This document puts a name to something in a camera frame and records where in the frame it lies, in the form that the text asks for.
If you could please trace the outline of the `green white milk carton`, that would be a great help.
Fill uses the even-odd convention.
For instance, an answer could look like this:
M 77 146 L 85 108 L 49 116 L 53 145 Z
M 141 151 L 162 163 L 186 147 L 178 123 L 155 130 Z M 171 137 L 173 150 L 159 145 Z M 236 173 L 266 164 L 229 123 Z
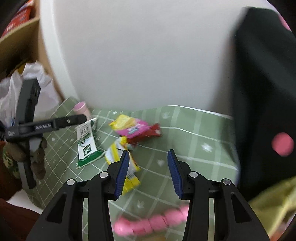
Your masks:
M 96 136 L 97 118 L 92 118 L 76 128 L 78 162 L 76 168 L 84 166 L 101 159 L 105 151 L 97 143 Z

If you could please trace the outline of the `yellow snack wrapper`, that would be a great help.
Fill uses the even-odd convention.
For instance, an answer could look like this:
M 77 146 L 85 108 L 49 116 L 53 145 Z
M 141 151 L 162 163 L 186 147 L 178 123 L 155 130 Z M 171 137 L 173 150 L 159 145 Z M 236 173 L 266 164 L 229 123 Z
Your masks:
M 129 147 L 130 145 L 127 142 L 127 137 L 119 137 L 111 144 L 105 153 L 107 164 L 118 162 L 123 154 L 123 151 L 127 151 L 129 154 L 129 166 L 122 191 L 123 195 L 140 185 L 140 180 L 135 175 L 138 171 L 140 171 L 140 168 L 132 157 Z

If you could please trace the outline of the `green bag lined trash bin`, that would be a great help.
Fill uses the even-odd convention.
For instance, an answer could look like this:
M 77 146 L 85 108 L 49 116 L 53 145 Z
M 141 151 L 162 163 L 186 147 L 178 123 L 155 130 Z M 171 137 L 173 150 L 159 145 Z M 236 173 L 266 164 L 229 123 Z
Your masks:
M 295 177 L 281 181 L 249 202 L 269 237 L 289 212 L 295 211 Z

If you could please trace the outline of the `white plastic bag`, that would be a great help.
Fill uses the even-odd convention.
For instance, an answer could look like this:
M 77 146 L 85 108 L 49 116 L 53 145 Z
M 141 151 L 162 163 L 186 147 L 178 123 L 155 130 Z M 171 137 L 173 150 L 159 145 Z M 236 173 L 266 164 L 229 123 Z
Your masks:
M 43 65 L 38 61 L 27 63 L 22 74 L 15 71 L 1 81 L 1 122 L 5 127 L 11 126 L 15 120 L 23 81 L 32 78 L 36 78 L 41 87 L 34 121 L 48 119 L 60 105 L 61 98 L 55 90 L 53 78 L 45 72 Z

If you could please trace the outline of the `pink round bottle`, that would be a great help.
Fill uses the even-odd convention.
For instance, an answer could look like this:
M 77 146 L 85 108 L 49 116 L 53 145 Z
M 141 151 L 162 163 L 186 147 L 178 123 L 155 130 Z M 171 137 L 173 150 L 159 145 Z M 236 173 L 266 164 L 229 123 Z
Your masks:
M 86 102 L 84 101 L 80 101 L 78 102 L 75 106 L 74 109 L 76 114 L 84 114 L 86 116 L 87 119 L 91 118 L 91 112 L 86 104 Z

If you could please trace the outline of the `pink caterpillar toy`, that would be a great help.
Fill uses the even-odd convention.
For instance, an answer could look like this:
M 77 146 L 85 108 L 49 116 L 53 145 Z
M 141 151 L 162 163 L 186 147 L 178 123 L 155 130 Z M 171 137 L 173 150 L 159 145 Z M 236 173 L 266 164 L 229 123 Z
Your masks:
M 153 232 L 160 232 L 166 228 L 175 227 L 187 221 L 189 205 L 173 208 L 162 214 L 156 214 L 150 218 L 130 221 L 120 217 L 113 225 L 112 230 L 121 237 L 130 235 L 148 235 Z

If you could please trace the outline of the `wooden shelf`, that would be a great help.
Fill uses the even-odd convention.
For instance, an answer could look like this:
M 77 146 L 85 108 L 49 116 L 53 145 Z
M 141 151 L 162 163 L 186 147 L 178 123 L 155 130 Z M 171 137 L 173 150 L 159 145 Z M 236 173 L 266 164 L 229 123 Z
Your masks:
M 45 49 L 41 27 L 40 1 L 35 1 L 32 18 L 1 37 L 1 79 L 10 76 L 26 62 L 39 61 L 45 71 L 53 77 L 53 83 L 60 99 L 64 96 L 57 83 L 53 68 Z

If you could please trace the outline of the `pink yellow snack packet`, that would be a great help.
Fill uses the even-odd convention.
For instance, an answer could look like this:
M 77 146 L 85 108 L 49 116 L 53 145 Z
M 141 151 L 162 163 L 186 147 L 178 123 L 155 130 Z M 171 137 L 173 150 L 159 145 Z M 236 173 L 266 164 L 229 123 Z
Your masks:
M 109 126 L 120 136 L 136 137 L 149 129 L 149 124 L 138 118 L 120 114 Z

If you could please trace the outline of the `red snack wrapper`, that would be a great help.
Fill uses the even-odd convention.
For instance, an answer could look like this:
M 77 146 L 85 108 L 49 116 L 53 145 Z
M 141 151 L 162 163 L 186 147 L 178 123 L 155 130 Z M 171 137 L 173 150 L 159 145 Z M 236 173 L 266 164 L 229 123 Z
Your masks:
M 135 136 L 133 138 L 128 138 L 127 143 L 135 146 L 143 140 L 146 140 L 152 137 L 160 137 L 160 136 L 161 136 L 161 130 L 160 130 L 159 124 L 155 123 L 153 126 L 150 126 L 148 130 L 144 131 L 140 135 Z

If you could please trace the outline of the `black Hello Kitty pillow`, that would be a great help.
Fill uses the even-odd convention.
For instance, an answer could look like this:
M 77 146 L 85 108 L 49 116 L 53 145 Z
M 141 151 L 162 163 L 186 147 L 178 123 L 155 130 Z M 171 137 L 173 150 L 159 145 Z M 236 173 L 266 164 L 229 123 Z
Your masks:
M 234 45 L 237 187 L 251 201 L 295 176 L 295 36 L 273 10 L 248 8 Z

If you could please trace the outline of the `white bed headboard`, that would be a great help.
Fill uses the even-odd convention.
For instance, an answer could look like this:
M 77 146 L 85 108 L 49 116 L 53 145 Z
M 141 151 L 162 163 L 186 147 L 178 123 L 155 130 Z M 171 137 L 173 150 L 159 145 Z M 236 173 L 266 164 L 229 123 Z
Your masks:
M 40 1 L 63 97 L 144 110 L 170 104 L 231 114 L 232 34 L 267 1 Z

